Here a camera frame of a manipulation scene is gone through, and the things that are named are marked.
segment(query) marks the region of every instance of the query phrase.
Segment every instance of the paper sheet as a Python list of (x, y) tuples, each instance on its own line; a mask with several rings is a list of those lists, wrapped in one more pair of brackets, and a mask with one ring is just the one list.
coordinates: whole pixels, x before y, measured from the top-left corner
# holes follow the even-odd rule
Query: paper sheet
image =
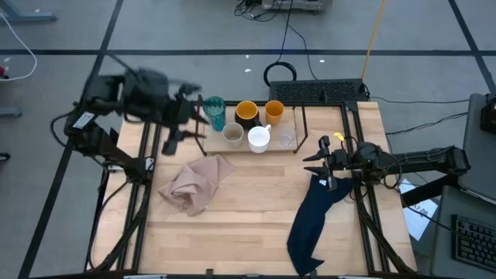
[[(402, 194), (412, 189), (415, 189), (415, 186), (411, 185), (408, 180), (404, 179), (400, 183), (400, 192)], [(432, 218), (432, 216), (436, 212), (437, 204), (434, 201), (426, 200), (426, 201), (421, 201), (416, 205), (412, 205), (410, 206), (410, 208), (413, 208), (418, 212), (424, 213), (429, 218)], [(418, 213), (413, 212), (408, 208), (403, 208), (403, 212), (405, 214), (406, 226), (408, 227), (408, 232), (410, 233), (410, 236), (412, 236), (414, 239), (419, 241), (425, 229), (427, 228), (427, 225), (429, 224), (429, 219)]]

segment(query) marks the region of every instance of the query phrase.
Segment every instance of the black mug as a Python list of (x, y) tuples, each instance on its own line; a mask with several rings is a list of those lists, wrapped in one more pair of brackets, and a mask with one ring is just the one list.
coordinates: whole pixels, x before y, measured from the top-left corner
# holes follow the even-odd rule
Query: black mug
[(242, 101), (236, 106), (234, 119), (244, 129), (252, 129), (255, 126), (262, 126), (259, 120), (258, 107), (252, 101)]

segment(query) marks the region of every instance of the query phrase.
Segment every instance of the yellow tape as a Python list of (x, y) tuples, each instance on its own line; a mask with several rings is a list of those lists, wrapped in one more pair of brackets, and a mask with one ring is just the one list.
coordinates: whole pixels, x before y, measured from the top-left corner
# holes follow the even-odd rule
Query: yellow tape
[(336, 136), (341, 141), (344, 141), (344, 137), (343, 137), (343, 135), (341, 135), (341, 133), (334, 133), (334, 136)]

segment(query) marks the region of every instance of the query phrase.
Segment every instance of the white cup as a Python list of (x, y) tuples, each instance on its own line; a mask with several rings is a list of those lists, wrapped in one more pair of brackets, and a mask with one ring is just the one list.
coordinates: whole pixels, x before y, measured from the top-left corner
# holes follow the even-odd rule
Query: white cup
[(241, 145), (243, 134), (243, 127), (234, 122), (225, 125), (224, 129), (222, 129), (222, 136), (224, 136), (224, 140), (227, 141), (229, 147), (232, 148), (237, 148)]
[(269, 147), (270, 125), (253, 127), (248, 132), (248, 144), (254, 153), (262, 153)]

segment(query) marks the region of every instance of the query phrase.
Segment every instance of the gray floor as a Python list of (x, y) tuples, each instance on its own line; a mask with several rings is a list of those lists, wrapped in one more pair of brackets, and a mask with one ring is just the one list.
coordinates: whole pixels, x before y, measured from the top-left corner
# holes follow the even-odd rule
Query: gray floor
[[(492, 0), (457, 0), (467, 25), (481, 50), (496, 50), (496, 18)], [(102, 44), (115, 0), (18, 0), (19, 9), (53, 11), (59, 20), (39, 25), (14, 26), (26, 44), (38, 50), (97, 50)], [(381, 0), (335, 0), (332, 9), (320, 15), (295, 12), (291, 24), (305, 36), (309, 49), (363, 50), (374, 25)], [(284, 20), (249, 22), (233, 16), (235, 2), (212, 0), (124, 0), (110, 50), (208, 50), (278, 49), (284, 35)], [(288, 31), (287, 48), (303, 43)], [(21, 49), (6, 27), (0, 26), (0, 50)], [(379, 50), (469, 50), (448, 1), (389, 1), (377, 34)], [(276, 56), (124, 56), (132, 66), (152, 67), (171, 78), (202, 85), (204, 96), (226, 99), (264, 100), (268, 88), (264, 68)], [(311, 56), (318, 78), (358, 78), (365, 57)], [(95, 56), (38, 56), (34, 75), (23, 81), (0, 84), (0, 104), (18, 105), (19, 119), (0, 119), (0, 150), (12, 159), (0, 166), (0, 277), (14, 278), (22, 260), (62, 154), (52, 139), (50, 120), (71, 109), (78, 99)], [(284, 56), (298, 70), (298, 79), (311, 79), (306, 57)], [(496, 73), (496, 57), (485, 57)], [(0, 65), (11, 76), (25, 74), (33, 65), (26, 55), (0, 55)], [(106, 58), (101, 73), (119, 73), (122, 68)], [(289, 79), (284, 69), (274, 68), (271, 80)], [(487, 85), (473, 57), (387, 57), (370, 59), (365, 79), (372, 95), (394, 100), (458, 100), (473, 92), (486, 94)], [(467, 110), (456, 105), (394, 105), (381, 102), (386, 131), (395, 131), (436, 121)], [(116, 115), (99, 121), (119, 129)], [(61, 134), (61, 124), (57, 131)], [(391, 136), (395, 152), (426, 150), (463, 142), (465, 119), (444, 122), (435, 128)], [(92, 161), (74, 154), (55, 205), (46, 236), (31, 276), (77, 273), (83, 270), (85, 251), (96, 203), (100, 170)], [(437, 173), (423, 176), (432, 180)], [(419, 177), (406, 176), (414, 183)], [(425, 272), (429, 251), (420, 249), (418, 265)]]

